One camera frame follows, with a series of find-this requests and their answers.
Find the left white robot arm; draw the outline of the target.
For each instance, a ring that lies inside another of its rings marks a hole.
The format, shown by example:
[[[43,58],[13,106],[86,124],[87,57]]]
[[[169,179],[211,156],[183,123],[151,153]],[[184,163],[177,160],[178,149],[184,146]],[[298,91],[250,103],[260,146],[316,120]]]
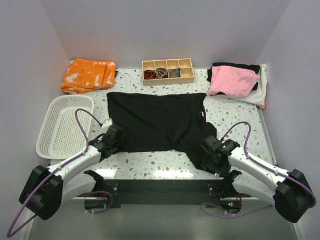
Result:
[[[124,150],[125,138],[122,127],[111,125],[76,156],[47,168],[37,166],[19,202],[42,220],[48,220],[72,198],[86,193],[99,196],[104,190],[103,177],[93,173],[90,167]]]

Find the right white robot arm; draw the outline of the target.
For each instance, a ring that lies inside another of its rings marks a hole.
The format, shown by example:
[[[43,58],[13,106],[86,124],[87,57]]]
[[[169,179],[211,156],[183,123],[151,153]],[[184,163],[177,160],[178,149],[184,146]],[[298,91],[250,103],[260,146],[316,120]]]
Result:
[[[237,193],[260,199],[291,223],[317,204],[305,175],[297,169],[269,164],[231,139],[221,141],[211,135],[202,148],[206,154],[201,168],[222,179],[222,186],[216,189],[221,199]]]

